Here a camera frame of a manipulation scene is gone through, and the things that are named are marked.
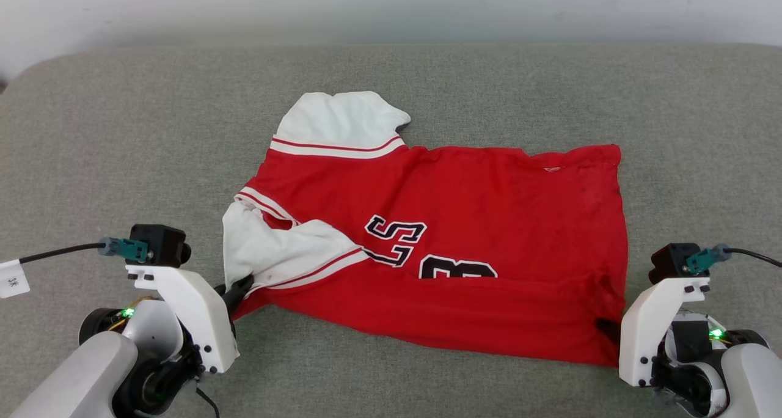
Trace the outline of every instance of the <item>jersey lettering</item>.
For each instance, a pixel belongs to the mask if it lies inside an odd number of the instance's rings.
[[[378,237],[381,240],[394,240],[396,235],[399,234],[399,240],[403,243],[416,243],[421,240],[421,235],[426,230],[426,225],[422,222],[399,222],[391,221],[386,225],[385,218],[372,215],[369,222],[364,226],[370,235]],[[413,246],[394,244],[391,247],[391,251],[396,253],[396,256],[385,256],[384,254],[378,254],[374,251],[370,251],[368,248],[364,248],[364,252],[368,254],[377,262],[391,265],[392,267],[401,267],[407,261],[410,254],[413,252]]]
[[[427,254],[421,259],[418,276],[421,279],[435,279],[438,273],[447,277],[497,277],[497,272],[485,262],[472,260],[453,260],[450,257],[439,257]]]
[[[377,260],[377,262],[383,262],[391,265],[392,267],[401,267],[404,265],[405,260],[410,257],[410,253],[413,251],[413,248],[411,246],[394,245],[391,248],[391,251],[397,253],[396,257],[383,256],[382,254],[369,251],[366,248],[364,249],[364,253],[366,253],[367,256],[371,257],[372,259]]]
[[[399,222],[392,221],[385,229],[382,227],[386,224],[386,220],[378,215],[373,215],[364,229],[375,237],[379,237],[381,240],[393,240],[396,239],[397,232],[407,232],[399,237],[399,240],[403,243],[416,243],[421,239],[421,235],[426,230],[426,225],[422,222]]]
[[[364,226],[370,235],[378,237],[381,240],[396,240],[399,237],[403,243],[418,243],[421,240],[426,224],[422,222],[399,222],[391,221],[386,224],[386,219],[379,215],[372,215],[369,222]],[[392,267],[401,267],[413,253],[413,246],[394,244],[391,251],[396,253],[394,256],[378,254],[364,248],[364,252],[377,262],[391,265]],[[472,260],[455,260],[450,257],[439,257],[434,254],[428,254],[421,259],[418,269],[418,276],[421,279],[434,279],[438,273],[445,274],[447,277],[497,277],[497,272],[491,268],[491,265],[484,262],[473,262]]]

